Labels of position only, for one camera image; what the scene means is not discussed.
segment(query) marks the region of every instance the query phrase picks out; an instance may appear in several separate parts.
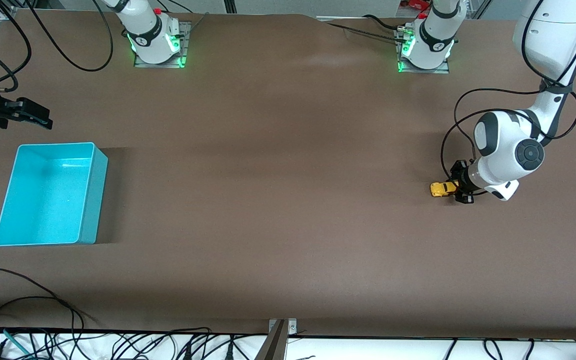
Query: brown table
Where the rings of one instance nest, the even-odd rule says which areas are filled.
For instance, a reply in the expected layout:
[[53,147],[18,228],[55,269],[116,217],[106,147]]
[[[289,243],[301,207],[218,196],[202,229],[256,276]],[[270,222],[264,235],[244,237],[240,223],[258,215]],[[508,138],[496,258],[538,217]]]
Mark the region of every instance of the brown table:
[[[105,59],[98,14],[41,14],[75,61]],[[311,334],[576,337],[576,129],[509,202],[428,193],[460,94],[538,86],[512,22],[466,21],[450,75],[423,75],[398,73],[388,41],[300,15],[208,15],[185,69],[133,68],[110,16],[114,58],[86,73],[30,13],[17,18],[32,61],[14,95],[49,107],[54,129],[0,130],[0,209],[19,144],[92,141],[109,168],[98,244],[0,248],[0,267],[93,315],[90,327],[245,332],[295,317]],[[24,55],[5,23],[0,57]],[[460,113],[533,100],[476,94]],[[448,143],[448,163],[468,157],[466,139]],[[0,274],[0,303],[38,291]],[[43,302],[9,313],[0,323],[70,322]]]

